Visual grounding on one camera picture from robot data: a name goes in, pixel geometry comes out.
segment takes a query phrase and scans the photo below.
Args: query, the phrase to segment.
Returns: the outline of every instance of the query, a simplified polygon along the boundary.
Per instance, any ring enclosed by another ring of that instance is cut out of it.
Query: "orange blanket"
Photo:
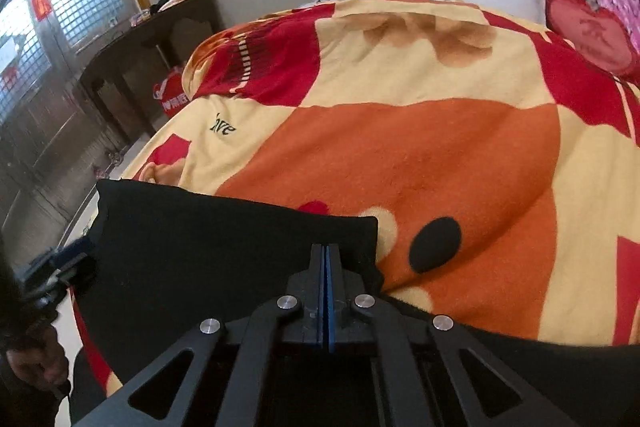
[[[193,102],[125,177],[376,216],[402,301],[528,339],[638,341],[640,92],[546,28],[345,0],[213,36],[182,82]]]

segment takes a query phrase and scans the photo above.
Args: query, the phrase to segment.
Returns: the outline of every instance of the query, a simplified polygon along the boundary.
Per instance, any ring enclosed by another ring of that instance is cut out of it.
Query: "red dot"
[[[320,216],[329,215],[329,206],[326,203],[322,203],[322,201],[308,201],[305,204],[301,204],[298,210],[308,214],[319,214]]]

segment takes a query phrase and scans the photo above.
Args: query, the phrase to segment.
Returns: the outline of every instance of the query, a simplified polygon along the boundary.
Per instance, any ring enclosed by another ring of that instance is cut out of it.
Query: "cream-colored circle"
[[[426,312],[433,311],[431,296],[427,290],[420,288],[420,286],[408,286],[407,288],[393,290],[389,292],[389,295]]]
[[[382,206],[372,206],[358,214],[360,217],[373,216],[378,220],[378,243],[376,263],[382,261],[393,250],[398,240],[398,224],[391,211]]]

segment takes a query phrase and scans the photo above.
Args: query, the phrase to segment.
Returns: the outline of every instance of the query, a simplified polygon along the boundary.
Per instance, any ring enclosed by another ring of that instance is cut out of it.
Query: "silver bolt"
[[[376,303],[376,300],[367,293],[361,293],[354,299],[354,302],[358,308],[371,308]]]
[[[433,327],[440,331],[449,331],[453,327],[453,319],[447,315],[433,317]]]
[[[283,295],[278,299],[278,308],[283,310],[290,310],[298,304],[298,299],[296,299],[293,295]]]
[[[206,319],[200,323],[200,331],[206,335],[217,333],[220,329],[220,321],[216,319]]]

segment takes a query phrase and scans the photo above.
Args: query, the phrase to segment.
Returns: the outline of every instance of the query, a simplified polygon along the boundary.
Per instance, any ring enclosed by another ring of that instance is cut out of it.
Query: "heart-shaped pillow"
[[[638,70],[638,54],[615,13],[594,12],[585,0],[546,0],[546,21],[600,69],[617,76],[634,76]]]

